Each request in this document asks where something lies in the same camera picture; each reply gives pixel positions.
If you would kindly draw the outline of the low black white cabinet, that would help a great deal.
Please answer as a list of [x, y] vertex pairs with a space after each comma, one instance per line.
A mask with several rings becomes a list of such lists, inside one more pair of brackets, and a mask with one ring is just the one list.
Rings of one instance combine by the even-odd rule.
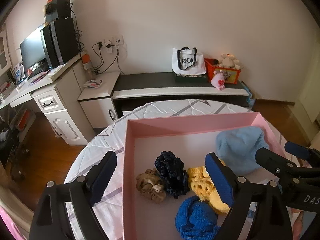
[[121, 75], [115, 84], [112, 99], [119, 117], [149, 102], [200, 99], [248, 107], [249, 93], [238, 82], [218, 90], [207, 81], [177, 82], [173, 73]]

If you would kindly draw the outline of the royal blue knitted item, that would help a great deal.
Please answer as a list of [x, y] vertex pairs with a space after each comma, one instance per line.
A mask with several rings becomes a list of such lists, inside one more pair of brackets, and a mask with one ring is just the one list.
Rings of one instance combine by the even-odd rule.
[[175, 226], [182, 239], [214, 239], [220, 229], [214, 210], [198, 196], [180, 205]]

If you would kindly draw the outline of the dark navy crochet scrunchie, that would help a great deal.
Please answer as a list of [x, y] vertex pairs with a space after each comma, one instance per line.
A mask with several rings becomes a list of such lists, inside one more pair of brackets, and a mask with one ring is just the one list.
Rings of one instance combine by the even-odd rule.
[[171, 151], [163, 151], [155, 160], [155, 168], [164, 182], [164, 191], [175, 199], [189, 191], [189, 175], [184, 163]]

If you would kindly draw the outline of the black computer monitor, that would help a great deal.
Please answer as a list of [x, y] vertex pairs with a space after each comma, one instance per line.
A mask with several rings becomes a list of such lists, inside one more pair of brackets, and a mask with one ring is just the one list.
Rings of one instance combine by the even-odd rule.
[[28, 76], [36, 75], [48, 70], [48, 63], [42, 44], [42, 32], [44, 25], [39, 26], [29, 34], [20, 44], [24, 71]]

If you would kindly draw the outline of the pink plush toy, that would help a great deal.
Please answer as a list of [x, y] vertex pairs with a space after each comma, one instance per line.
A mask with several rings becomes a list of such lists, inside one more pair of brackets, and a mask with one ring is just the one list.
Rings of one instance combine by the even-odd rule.
[[218, 90], [223, 90], [225, 88], [225, 77], [223, 70], [214, 71], [214, 76], [211, 79], [211, 85]]

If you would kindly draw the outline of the yellow crochet item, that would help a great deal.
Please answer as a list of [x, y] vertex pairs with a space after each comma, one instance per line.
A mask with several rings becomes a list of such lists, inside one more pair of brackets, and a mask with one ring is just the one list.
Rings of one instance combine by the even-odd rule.
[[230, 207], [221, 200], [205, 166], [188, 168], [187, 173], [189, 187], [200, 201], [209, 204], [218, 215], [227, 214], [230, 211]]

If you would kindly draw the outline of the small white side cabinet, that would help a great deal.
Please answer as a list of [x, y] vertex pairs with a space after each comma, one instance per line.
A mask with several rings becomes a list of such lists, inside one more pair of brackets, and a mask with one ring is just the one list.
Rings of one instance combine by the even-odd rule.
[[118, 115], [112, 94], [120, 72], [105, 73], [98, 76], [102, 84], [99, 88], [85, 88], [78, 102], [94, 129], [106, 128], [116, 120]]

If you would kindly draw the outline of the white tote bag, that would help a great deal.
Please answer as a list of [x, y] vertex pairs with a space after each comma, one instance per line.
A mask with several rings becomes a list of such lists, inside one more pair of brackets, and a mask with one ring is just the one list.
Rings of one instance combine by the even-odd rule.
[[204, 75], [207, 72], [204, 56], [196, 47], [173, 48], [171, 68], [178, 75]]

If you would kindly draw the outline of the white striped bed sheet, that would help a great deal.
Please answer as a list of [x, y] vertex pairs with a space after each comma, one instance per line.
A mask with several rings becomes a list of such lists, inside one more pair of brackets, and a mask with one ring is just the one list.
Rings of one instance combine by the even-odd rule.
[[[96, 136], [67, 174], [76, 239], [291, 239], [292, 209], [303, 210], [300, 239], [319, 239], [319, 163], [298, 167], [293, 145], [264, 117], [204, 100], [148, 103]], [[173, 173], [199, 166], [229, 212], [213, 214], [192, 190], [156, 204], [136, 176], [172, 151]]]

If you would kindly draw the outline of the white desk with drawers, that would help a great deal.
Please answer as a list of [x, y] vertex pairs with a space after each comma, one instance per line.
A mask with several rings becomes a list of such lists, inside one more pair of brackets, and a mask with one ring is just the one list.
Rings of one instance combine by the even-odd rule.
[[13, 90], [1, 103], [1, 109], [34, 100], [57, 137], [71, 146], [87, 145], [95, 137], [95, 132], [78, 102], [86, 82], [80, 55], [32, 83], [35, 79], [24, 81], [19, 90]]

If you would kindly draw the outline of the orange toy box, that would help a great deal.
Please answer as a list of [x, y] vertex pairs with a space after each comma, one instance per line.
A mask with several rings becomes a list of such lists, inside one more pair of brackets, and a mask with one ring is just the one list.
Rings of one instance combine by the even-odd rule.
[[211, 82], [212, 78], [215, 75], [214, 72], [219, 73], [220, 70], [222, 70], [225, 78], [225, 83], [235, 84], [235, 85], [238, 83], [238, 78], [241, 72], [240, 69], [219, 67], [216, 59], [205, 58], [204, 62], [205, 62], [205, 67], [207, 71], [208, 82]]

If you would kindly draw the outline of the pink shallow box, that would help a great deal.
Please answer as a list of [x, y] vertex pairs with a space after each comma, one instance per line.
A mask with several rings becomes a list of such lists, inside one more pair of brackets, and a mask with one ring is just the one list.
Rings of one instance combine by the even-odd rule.
[[123, 238], [180, 239], [175, 217], [180, 204], [193, 196], [167, 196], [156, 204], [136, 189], [136, 176], [154, 168], [163, 151], [171, 151], [184, 168], [204, 165], [205, 156], [216, 150], [215, 138], [224, 130], [260, 127], [273, 152], [285, 156], [285, 138], [258, 112], [189, 115], [127, 121], [123, 171]]

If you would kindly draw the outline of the beige plush toy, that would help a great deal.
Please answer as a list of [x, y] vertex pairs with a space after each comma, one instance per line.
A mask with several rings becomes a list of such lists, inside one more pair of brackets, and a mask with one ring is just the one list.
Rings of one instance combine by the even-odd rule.
[[219, 67], [240, 69], [240, 61], [232, 54], [222, 54], [219, 59]]

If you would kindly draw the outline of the brown satin scrunchie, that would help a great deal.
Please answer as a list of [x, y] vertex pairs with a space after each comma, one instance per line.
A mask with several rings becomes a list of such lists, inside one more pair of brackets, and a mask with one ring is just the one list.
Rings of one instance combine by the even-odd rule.
[[155, 168], [147, 169], [136, 176], [136, 189], [142, 196], [157, 204], [166, 198], [163, 180]]

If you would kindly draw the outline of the light blue plush cloth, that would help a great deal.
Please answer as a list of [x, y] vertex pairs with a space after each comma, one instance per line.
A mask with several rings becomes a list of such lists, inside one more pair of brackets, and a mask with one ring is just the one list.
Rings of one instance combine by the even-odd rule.
[[255, 126], [222, 131], [217, 135], [215, 143], [216, 155], [236, 176], [259, 169], [255, 160], [257, 150], [270, 148], [263, 130]]

